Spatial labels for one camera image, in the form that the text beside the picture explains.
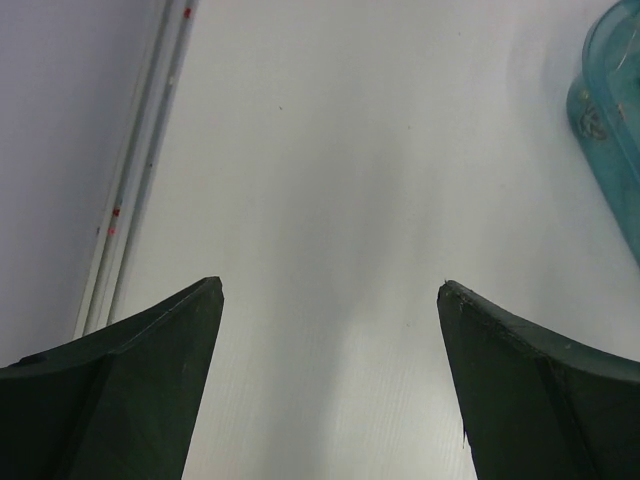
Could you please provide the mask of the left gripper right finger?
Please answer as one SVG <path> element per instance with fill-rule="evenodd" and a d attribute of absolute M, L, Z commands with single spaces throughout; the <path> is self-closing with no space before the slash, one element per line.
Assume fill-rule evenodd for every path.
<path fill-rule="evenodd" d="M 639 364 L 438 291 L 446 354 L 480 479 L 636 479 Z"/>

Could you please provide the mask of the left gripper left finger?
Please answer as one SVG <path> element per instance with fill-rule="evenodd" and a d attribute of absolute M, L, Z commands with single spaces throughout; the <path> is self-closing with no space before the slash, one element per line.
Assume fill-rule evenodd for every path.
<path fill-rule="evenodd" d="M 5 479 L 178 479 L 223 312 L 206 277 L 1 371 Z"/>

